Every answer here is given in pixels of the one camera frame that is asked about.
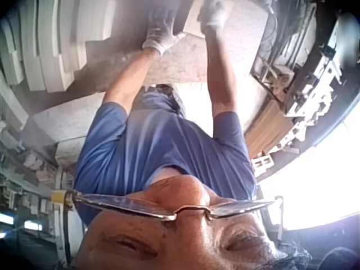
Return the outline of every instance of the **work glove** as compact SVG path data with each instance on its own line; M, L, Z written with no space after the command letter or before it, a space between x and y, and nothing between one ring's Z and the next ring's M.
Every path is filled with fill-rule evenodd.
M201 23L201 32L211 27L215 30L222 30L227 19L226 11L220 1L205 0L200 10L198 20Z
M146 41L142 48L154 48L163 55L167 49L183 38L184 33L173 34L175 17L175 10L166 7L153 9L149 14Z

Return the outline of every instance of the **bright window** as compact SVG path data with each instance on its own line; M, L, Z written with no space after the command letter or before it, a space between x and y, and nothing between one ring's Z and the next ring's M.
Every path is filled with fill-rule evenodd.
M13 223L14 223L14 218L11 217L11 216L9 216L9 215L4 215L4 214L1 214L1 213L0 213L0 222L13 225Z
M360 103L317 147L260 183L265 198L284 197L284 227L309 228L360 211ZM280 210L270 207L273 224Z
M24 227L25 229L35 230L35 231L42 231L43 229L43 227L40 224L31 222L29 220L25 221Z

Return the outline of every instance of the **eye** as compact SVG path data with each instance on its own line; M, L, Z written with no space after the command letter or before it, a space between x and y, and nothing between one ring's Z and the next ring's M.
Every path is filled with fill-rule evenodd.
M106 240L114 249L114 252L128 259L150 260L154 259L158 253L144 242L129 237L117 236Z
M255 248L262 243L263 238L261 236L244 235L241 233L231 237L225 244L224 248L227 251L241 251Z

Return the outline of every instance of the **wire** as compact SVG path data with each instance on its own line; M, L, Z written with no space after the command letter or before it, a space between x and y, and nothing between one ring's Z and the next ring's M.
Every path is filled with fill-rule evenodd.
M276 17L276 15L274 13L272 13L272 15L273 15L274 20L275 20L275 26L274 26L271 34L268 35L267 37L263 38L260 43L265 43L265 42L269 41L277 33L277 27L278 27L277 17Z

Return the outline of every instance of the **blue polo shirt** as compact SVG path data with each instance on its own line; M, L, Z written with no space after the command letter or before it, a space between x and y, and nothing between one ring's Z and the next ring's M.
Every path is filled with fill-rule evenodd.
M255 195L256 181L236 113L216 116L211 138L175 113L135 110L128 117L113 102L96 113L78 160L75 189L124 196L146 189L165 167L195 176L222 197L241 200ZM77 209L87 225L98 213L86 206Z

